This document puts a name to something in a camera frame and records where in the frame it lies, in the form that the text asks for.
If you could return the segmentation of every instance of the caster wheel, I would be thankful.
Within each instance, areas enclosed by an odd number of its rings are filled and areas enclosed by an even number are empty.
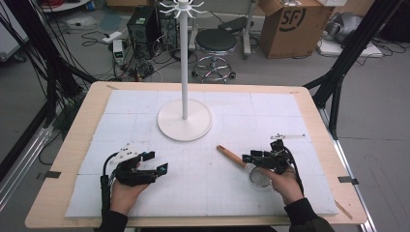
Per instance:
[[[233,78],[235,78],[236,77],[236,73],[235,72],[231,72],[230,74],[229,74],[229,78],[230,79],[233,79]]]

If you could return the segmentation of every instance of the black pole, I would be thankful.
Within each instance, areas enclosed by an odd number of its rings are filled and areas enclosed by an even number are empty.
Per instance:
[[[382,24],[402,1],[375,0],[332,68],[325,75],[304,85],[308,89],[320,86],[313,95],[313,100],[319,108],[324,108],[326,101],[333,95],[329,131],[334,139],[337,139],[337,115],[343,79]]]

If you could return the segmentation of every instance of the concrete floor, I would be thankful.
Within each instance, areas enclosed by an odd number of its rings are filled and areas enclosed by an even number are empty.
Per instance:
[[[83,12],[68,12],[63,16],[70,14]],[[106,12],[87,14],[100,22]],[[119,28],[124,28],[126,22],[123,19]],[[65,36],[78,62],[91,74],[109,71],[112,55],[106,45],[84,47],[80,35]],[[237,74],[235,79],[228,80],[228,84],[302,86],[326,73],[336,60],[316,52],[305,59],[268,60],[259,48],[252,52],[245,61],[239,46],[235,54],[226,57]],[[410,131],[409,61],[410,52],[407,51],[390,57],[367,59],[364,66],[355,64],[343,82],[341,94],[337,124],[339,141],[353,174],[360,182],[359,189],[376,229],[382,232],[410,231],[410,172],[407,169],[410,166],[407,157],[410,155],[407,137]],[[161,75],[163,82],[179,82],[179,64],[163,68]],[[154,74],[152,81],[160,82],[160,76]],[[199,80],[190,78],[189,82],[197,83]],[[0,64],[0,160],[8,154],[43,104],[44,95],[29,62]],[[44,160],[53,161],[61,144],[60,136],[44,150]],[[49,166],[35,161],[0,213],[1,231],[32,231],[25,227],[25,217],[43,183],[36,177],[48,169]],[[335,225],[335,230],[360,231],[358,226],[346,225]]]

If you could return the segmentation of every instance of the black clamp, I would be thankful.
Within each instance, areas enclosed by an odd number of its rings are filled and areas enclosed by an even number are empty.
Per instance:
[[[356,178],[352,179],[350,176],[342,176],[342,177],[337,177],[337,178],[341,183],[351,183],[353,186],[356,186],[359,184],[358,179]]]

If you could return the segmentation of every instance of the metal stool base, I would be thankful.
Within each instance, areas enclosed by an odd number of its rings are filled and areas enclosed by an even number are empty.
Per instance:
[[[192,76],[201,76],[201,83],[206,80],[219,81],[223,80],[226,84],[226,78],[234,78],[236,73],[232,71],[230,64],[216,55],[206,56],[196,62],[192,71]]]

